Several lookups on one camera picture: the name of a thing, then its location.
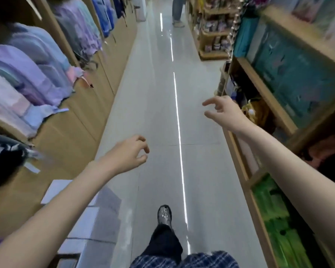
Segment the white and grey floor boxes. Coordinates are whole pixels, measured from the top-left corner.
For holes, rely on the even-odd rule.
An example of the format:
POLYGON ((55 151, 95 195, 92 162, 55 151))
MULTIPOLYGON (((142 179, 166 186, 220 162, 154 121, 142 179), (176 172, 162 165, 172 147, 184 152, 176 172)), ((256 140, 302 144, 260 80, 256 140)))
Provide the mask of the white and grey floor boxes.
POLYGON ((104 186, 75 223, 58 255, 75 256, 75 268, 110 268, 118 240, 121 199, 104 186))

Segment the row of teal gift boxes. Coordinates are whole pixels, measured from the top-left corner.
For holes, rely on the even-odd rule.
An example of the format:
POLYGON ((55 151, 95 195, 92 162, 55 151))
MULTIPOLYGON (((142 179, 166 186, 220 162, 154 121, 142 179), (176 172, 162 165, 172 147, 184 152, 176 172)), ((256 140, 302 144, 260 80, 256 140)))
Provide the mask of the row of teal gift boxes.
POLYGON ((335 66, 259 23, 246 58, 298 128, 335 99, 335 66))

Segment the dark hanging garment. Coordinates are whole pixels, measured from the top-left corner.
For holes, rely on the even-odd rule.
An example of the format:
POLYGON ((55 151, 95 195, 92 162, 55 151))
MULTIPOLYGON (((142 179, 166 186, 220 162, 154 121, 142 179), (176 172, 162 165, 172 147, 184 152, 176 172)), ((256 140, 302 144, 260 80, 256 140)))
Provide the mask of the dark hanging garment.
POLYGON ((33 146, 0 134, 0 187, 25 164, 29 158, 42 159, 33 146))

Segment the teal hanging bag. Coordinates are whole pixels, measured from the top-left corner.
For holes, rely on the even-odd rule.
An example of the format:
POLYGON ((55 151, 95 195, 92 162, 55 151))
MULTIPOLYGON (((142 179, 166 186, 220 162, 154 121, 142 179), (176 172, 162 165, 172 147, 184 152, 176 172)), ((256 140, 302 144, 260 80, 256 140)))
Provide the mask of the teal hanging bag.
POLYGON ((251 41, 259 23, 259 17, 243 17, 236 40, 234 43, 233 56, 244 58, 248 53, 251 41))

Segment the person's plaid shirt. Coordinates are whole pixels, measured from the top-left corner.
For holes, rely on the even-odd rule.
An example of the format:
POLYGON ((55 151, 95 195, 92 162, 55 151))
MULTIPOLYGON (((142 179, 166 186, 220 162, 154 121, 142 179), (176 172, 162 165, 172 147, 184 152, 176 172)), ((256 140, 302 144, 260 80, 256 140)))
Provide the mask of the person's plaid shirt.
POLYGON ((171 258, 139 256, 129 268, 240 268, 237 261, 225 251, 195 253, 188 255, 180 263, 171 258))

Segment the wooden shelf with small goods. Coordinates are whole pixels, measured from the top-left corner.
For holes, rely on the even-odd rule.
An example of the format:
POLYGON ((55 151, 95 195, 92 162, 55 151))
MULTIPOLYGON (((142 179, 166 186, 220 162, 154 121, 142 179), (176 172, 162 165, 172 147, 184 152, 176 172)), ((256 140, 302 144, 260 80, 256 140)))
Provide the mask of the wooden shelf with small goods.
POLYGON ((245 0, 186 0, 185 14, 201 61, 231 60, 245 0))

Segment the person's grey patterned shoe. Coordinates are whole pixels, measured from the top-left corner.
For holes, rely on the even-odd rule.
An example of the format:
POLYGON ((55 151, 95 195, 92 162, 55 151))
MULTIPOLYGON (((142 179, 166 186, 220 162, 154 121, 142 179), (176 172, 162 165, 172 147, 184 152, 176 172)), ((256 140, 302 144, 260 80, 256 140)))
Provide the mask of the person's grey patterned shoe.
POLYGON ((170 229, 172 228, 172 212, 168 205, 164 204, 161 205, 157 211, 157 225, 165 225, 168 226, 170 229))

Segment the pink soft item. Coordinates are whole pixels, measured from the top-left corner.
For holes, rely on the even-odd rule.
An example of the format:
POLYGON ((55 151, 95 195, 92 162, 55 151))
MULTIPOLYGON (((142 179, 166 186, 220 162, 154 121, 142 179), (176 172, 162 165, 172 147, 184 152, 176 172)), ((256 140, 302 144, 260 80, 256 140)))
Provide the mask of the pink soft item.
POLYGON ((335 182, 335 135, 316 142, 301 152, 301 158, 335 182))

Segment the person's left hand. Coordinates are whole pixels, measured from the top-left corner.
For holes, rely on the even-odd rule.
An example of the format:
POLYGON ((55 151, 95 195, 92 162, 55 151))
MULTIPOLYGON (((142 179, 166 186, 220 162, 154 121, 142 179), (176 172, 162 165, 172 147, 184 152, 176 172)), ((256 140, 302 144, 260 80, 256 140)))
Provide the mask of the person's left hand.
POLYGON ((146 142, 131 142, 131 137, 118 142, 110 151, 98 160, 98 166, 110 178, 128 172, 133 157, 149 154, 150 149, 146 142))

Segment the wooden clothing cabinet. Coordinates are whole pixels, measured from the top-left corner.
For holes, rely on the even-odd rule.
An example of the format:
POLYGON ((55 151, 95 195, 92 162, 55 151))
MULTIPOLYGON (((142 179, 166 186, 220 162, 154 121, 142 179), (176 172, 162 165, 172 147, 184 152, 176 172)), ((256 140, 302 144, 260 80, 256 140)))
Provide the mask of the wooden clothing cabinet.
POLYGON ((31 139, 25 140, 0 120, 0 134, 29 144, 43 155, 27 159, 0 187, 0 241, 42 207, 41 199, 54 179, 72 180, 94 159, 138 30, 131 0, 82 0, 103 41, 103 50, 92 57, 96 64, 86 66, 72 53, 71 47, 78 49, 73 32, 66 31, 65 39, 54 20, 57 0, 24 1, 28 12, 16 22, 48 31, 70 64, 93 77, 90 81, 97 89, 88 89, 82 79, 76 81, 76 92, 61 103, 60 112, 44 120, 31 139))

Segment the yellow plush toy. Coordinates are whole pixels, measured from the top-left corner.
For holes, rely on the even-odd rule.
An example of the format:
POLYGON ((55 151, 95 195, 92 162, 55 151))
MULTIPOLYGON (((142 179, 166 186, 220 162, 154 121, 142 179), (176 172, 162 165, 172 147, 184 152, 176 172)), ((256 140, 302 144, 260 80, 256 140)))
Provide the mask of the yellow plush toy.
POLYGON ((252 98, 242 106, 243 114, 255 125, 266 128, 271 117, 271 110, 263 98, 252 98))

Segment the person's left forearm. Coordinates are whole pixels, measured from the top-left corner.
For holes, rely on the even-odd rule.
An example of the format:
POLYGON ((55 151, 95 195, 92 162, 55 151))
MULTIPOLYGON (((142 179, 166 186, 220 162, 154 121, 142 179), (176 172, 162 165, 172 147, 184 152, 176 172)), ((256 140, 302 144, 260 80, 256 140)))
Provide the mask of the person's left forearm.
POLYGON ((0 244, 0 268, 46 268, 100 189, 116 175, 91 162, 48 204, 0 244))

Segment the wooden display shelf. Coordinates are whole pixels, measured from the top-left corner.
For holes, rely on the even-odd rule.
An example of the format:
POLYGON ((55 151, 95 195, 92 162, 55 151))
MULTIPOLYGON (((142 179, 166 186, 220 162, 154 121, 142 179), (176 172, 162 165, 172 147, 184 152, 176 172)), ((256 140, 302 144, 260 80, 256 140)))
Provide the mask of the wooden display shelf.
MULTIPOLYGON (((273 26, 300 44, 302 48, 316 53, 317 57, 322 57, 324 62, 327 61, 335 66, 335 0, 282 0, 285 1, 284 4, 277 2, 269 4, 270 1, 245 0, 241 21, 243 17, 258 16, 259 23, 273 26)), ((271 110, 268 126, 263 129, 298 157, 301 158, 301 152, 304 149, 335 135, 335 99, 319 109, 306 127, 298 128, 246 56, 235 58, 232 55, 232 59, 226 65, 229 69, 227 75, 230 78, 225 84, 223 95, 231 95, 240 108, 252 98, 263 98, 271 110)), ((248 144, 227 130, 224 130, 224 135, 231 150, 267 267, 279 268, 252 191, 253 186, 270 173, 248 144)), ((286 194, 282 193, 291 204, 289 211, 296 211, 286 194)), ((311 230, 306 221, 303 218, 302 220, 311 230)), ((335 254, 312 230, 311 232, 312 238, 307 254, 313 268, 335 268, 335 254)))

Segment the person's right hand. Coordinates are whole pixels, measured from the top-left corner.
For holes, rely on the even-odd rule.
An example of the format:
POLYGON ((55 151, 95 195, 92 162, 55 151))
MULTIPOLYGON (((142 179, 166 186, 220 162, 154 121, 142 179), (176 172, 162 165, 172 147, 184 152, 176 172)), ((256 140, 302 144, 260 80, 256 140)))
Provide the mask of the person's right hand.
POLYGON ((224 122, 216 122, 222 128, 227 129, 234 134, 242 133, 252 128, 254 125, 241 111, 238 104, 229 96, 215 96, 202 102, 202 106, 223 104, 224 105, 224 122))

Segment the stack of green packets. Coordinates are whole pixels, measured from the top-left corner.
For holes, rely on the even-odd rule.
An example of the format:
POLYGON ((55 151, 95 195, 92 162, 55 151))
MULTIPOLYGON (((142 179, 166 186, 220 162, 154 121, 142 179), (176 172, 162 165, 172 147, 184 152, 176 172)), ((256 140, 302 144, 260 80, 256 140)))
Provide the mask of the stack of green packets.
POLYGON ((271 242, 279 268, 313 268, 307 254, 312 232, 276 182, 266 174, 253 186, 252 192, 271 242))

